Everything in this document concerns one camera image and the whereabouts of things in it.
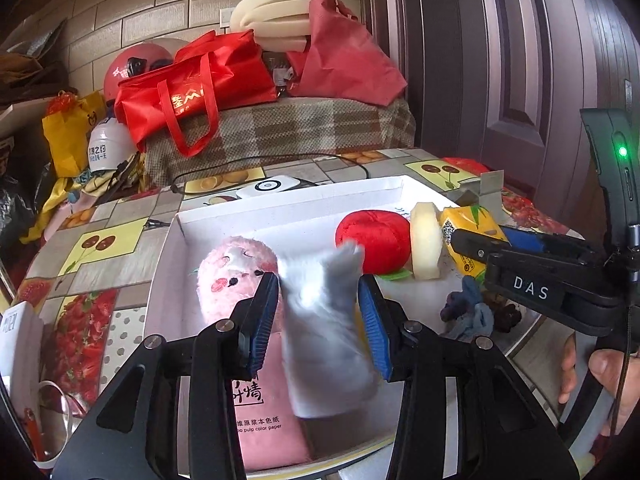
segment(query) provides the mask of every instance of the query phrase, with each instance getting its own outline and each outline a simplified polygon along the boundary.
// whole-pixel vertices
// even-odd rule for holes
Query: polka dot pattern
[[[146,306],[117,310],[111,316],[109,339],[100,371],[100,391],[113,379],[127,358],[143,341]]]

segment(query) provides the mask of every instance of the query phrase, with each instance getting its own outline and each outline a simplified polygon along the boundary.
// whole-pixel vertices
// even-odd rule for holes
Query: wall outlet
[[[225,28],[229,26],[229,22],[231,21],[231,13],[234,11],[235,7],[227,7],[226,9],[220,9],[220,28]]]

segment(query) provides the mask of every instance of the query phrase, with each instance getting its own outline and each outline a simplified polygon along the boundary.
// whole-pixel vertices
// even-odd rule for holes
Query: yellow tissue pack
[[[442,238],[449,254],[456,263],[458,270],[467,276],[473,276],[481,281],[484,278],[484,263],[472,260],[467,256],[454,252],[451,247],[451,235],[456,229],[466,229],[482,235],[491,236],[498,240],[508,241],[507,237],[495,222],[491,214],[479,205],[469,205],[466,207],[447,207],[440,214],[440,227],[442,227]]]

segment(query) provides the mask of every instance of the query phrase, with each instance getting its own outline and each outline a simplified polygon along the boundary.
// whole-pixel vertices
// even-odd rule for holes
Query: white helmet
[[[129,129],[112,114],[95,125],[91,132],[87,155],[91,172],[116,170],[118,165],[136,153]]]

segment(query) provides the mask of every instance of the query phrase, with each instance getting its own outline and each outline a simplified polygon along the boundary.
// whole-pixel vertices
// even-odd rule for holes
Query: checkered cloth
[[[179,123],[189,145],[209,128],[205,114]],[[186,182],[298,160],[303,153],[408,148],[414,133],[414,117],[402,99],[375,107],[347,99],[284,98],[220,112],[216,135],[190,158],[177,151],[166,128],[159,130],[146,141],[145,173],[151,186],[169,186],[174,179]]]

